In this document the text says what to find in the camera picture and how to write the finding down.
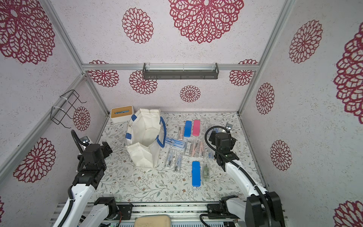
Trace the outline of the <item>clear case with pink pens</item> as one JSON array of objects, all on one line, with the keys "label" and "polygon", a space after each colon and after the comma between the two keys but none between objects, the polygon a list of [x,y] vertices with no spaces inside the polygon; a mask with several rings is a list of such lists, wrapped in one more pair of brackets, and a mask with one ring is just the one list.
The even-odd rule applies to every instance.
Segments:
[{"label": "clear case with pink pens", "polygon": [[192,157],[204,159],[205,149],[204,143],[201,140],[195,141],[192,147]]}]

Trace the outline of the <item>pink plastic pencil case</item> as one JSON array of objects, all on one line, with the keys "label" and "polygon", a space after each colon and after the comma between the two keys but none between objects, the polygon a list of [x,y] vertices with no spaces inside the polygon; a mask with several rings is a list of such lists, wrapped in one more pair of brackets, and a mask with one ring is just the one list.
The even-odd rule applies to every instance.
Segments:
[{"label": "pink plastic pencil case", "polygon": [[192,135],[196,137],[200,135],[200,120],[193,121]]}]

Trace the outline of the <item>clear box with barcode label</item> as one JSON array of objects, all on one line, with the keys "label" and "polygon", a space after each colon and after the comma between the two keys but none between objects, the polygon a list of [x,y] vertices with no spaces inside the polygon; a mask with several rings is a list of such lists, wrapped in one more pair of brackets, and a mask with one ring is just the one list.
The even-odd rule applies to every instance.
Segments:
[{"label": "clear box with barcode label", "polygon": [[186,150],[185,150],[185,155],[186,156],[190,156],[191,155],[192,145],[193,145],[193,141],[187,141],[187,143],[186,143]]}]

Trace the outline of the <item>blue plastic box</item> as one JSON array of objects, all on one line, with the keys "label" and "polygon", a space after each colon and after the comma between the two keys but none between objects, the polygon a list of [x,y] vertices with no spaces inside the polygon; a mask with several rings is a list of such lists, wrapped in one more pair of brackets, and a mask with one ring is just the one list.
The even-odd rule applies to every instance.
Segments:
[{"label": "blue plastic box", "polygon": [[184,126],[184,137],[191,137],[192,135],[192,121],[186,121]]}]

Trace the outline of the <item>clear case with green item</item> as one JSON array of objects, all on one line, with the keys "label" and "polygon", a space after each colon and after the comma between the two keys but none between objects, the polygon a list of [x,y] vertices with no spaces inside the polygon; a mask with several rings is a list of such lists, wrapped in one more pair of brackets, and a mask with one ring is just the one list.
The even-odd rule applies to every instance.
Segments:
[{"label": "clear case with green item", "polygon": [[210,179],[210,167],[209,167],[209,163],[208,162],[204,162],[202,164],[202,181],[204,182],[208,182]]}]

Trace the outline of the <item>small clear case pink item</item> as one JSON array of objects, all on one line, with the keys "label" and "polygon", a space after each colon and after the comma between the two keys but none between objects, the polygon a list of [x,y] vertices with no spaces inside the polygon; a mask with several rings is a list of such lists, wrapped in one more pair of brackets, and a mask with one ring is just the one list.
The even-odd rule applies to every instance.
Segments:
[{"label": "small clear case pink item", "polygon": [[178,140],[182,141],[184,139],[184,131],[183,131],[183,127],[179,126],[179,130],[178,130]]}]

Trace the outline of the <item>clear case with blue pens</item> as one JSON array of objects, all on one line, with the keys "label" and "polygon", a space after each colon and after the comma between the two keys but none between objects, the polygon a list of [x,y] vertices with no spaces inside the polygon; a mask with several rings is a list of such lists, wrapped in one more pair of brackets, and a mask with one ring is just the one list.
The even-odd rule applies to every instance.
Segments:
[{"label": "clear case with blue pens", "polygon": [[174,138],[166,137],[165,142],[175,148],[184,149],[186,147],[186,142],[177,140]]}]

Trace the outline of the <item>long blue pencil case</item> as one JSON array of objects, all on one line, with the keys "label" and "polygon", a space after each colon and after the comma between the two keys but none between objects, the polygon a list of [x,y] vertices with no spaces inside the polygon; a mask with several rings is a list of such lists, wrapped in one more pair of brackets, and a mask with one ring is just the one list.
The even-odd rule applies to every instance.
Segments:
[{"label": "long blue pencil case", "polygon": [[201,186],[201,169],[200,169],[200,162],[198,161],[192,162],[192,186],[193,187]]}]

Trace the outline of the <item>white canvas cartoon tote bag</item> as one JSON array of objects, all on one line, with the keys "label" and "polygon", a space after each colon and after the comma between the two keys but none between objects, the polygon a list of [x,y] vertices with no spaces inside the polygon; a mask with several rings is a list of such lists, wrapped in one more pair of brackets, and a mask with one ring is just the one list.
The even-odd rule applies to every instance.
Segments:
[{"label": "white canvas cartoon tote bag", "polygon": [[126,149],[136,167],[156,168],[166,144],[166,123],[159,109],[139,109],[131,116]]}]

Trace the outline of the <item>clear case with metal compass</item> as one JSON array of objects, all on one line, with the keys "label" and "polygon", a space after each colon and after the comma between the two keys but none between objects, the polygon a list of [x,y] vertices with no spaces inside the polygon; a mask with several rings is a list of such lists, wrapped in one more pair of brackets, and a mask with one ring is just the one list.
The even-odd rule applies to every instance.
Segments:
[{"label": "clear case with metal compass", "polygon": [[181,172],[181,167],[182,167],[182,158],[183,158],[183,154],[178,154],[176,159],[175,159],[175,166],[173,168],[173,171],[175,173],[180,173]]}]

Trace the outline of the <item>clear case with grey compass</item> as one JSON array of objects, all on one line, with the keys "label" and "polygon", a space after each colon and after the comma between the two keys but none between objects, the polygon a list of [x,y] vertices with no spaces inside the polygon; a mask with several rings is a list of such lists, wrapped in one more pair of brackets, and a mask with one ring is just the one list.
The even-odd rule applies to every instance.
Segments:
[{"label": "clear case with grey compass", "polygon": [[166,157],[166,161],[164,162],[165,169],[172,169],[175,166],[175,150],[169,149]]}]

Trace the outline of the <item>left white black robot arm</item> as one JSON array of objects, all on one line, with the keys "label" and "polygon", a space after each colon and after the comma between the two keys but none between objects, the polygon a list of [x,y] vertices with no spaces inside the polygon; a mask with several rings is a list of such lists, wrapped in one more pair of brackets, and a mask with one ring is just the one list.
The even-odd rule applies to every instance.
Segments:
[{"label": "left white black robot arm", "polygon": [[71,135],[79,150],[77,174],[67,190],[67,202],[54,226],[99,227],[104,220],[114,219],[120,214],[114,197],[100,197],[94,202],[91,212],[83,215],[105,175],[105,159],[112,154],[112,149],[105,141],[94,144],[87,136],[79,138],[74,130],[71,130]]}]

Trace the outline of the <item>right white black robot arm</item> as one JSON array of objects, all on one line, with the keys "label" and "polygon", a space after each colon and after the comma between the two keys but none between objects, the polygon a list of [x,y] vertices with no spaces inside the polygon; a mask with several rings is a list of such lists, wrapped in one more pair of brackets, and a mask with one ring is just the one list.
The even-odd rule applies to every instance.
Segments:
[{"label": "right white black robot arm", "polygon": [[211,208],[199,216],[203,225],[207,219],[232,219],[236,227],[284,227],[286,226],[281,199],[276,192],[270,192],[244,169],[238,156],[232,151],[236,139],[230,130],[221,127],[215,132],[212,126],[205,132],[205,143],[215,153],[217,164],[237,183],[244,196],[223,197],[217,209]]}]

